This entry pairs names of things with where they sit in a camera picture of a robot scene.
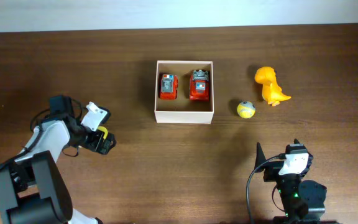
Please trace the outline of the yellow wooden rattle drum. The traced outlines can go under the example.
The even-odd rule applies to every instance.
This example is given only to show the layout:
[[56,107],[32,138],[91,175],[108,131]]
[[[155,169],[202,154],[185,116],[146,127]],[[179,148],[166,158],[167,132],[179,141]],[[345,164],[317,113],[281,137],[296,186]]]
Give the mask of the yellow wooden rattle drum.
[[98,126],[98,130],[103,132],[103,139],[106,139],[108,136],[108,130],[104,126]]

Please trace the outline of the red toy fire truck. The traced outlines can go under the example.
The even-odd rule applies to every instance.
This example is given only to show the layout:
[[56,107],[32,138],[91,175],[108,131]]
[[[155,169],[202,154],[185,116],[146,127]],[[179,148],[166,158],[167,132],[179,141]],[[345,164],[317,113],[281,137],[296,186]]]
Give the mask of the red toy fire truck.
[[190,77],[191,100],[209,100],[209,72],[207,70],[193,70]]

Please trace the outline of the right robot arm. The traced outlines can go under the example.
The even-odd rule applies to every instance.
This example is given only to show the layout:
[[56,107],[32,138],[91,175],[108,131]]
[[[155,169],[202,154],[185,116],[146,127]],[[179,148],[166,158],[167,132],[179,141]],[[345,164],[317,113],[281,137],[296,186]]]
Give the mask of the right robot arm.
[[310,170],[313,155],[297,139],[285,148],[278,160],[265,158],[262,146],[256,146],[255,168],[264,173],[264,182],[275,182],[283,205],[283,217],[274,217],[274,223],[321,223],[326,209],[327,188],[303,178]]

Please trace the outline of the white cardboard box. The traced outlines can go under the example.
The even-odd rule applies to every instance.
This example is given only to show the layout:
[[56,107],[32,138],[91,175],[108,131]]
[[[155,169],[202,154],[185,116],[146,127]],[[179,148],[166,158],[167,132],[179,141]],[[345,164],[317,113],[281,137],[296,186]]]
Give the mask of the white cardboard box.
[[[195,70],[207,71],[209,75],[209,99],[191,100],[190,76]],[[164,74],[175,75],[178,79],[177,98],[160,98],[161,79]],[[214,115],[214,73],[211,61],[157,61],[155,75],[154,113],[158,123],[209,124]]]

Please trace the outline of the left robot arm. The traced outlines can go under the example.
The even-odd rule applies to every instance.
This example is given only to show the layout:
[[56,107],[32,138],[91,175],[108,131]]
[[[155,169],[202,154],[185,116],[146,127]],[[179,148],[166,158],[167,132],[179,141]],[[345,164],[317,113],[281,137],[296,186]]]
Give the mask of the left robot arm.
[[111,113],[69,96],[54,96],[30,122],[32,137],[18,155],[0,164],[0,215],[3,223],[94,223],[74,209],[57,167],[64,150],[83,148],[106,155],[116,140],[103,125]]

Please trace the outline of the small red toy car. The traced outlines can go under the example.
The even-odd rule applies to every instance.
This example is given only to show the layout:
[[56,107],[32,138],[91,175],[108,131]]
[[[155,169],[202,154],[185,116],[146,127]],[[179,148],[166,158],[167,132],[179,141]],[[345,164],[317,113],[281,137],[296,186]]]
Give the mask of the small red toy car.
[[177,98],[177,88],[177,76],[173,74],[163,74],[160,79],[160,99],[175,100]]

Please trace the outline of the orange toy dinosaur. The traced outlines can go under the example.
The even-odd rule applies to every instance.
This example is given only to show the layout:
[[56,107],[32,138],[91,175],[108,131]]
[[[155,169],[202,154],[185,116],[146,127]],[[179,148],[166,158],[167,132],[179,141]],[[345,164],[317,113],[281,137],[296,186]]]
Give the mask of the orange toy dinosaur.
[[262,85],[262,98],[271,106],[277,106],[282,101],[291,99],[285,95],[277,83],[277,74],[272,67],[260,67],[255,74],[254,80]]

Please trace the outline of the yellow grey ball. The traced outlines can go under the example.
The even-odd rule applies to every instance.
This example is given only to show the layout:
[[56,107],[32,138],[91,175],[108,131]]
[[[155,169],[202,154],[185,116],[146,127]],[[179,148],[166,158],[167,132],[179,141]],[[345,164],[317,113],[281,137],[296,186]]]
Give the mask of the yellow grey ball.
[[241,118],[249,119],[255,115],[255,106],[249,101],[242,101],[237,106],[237,113]]

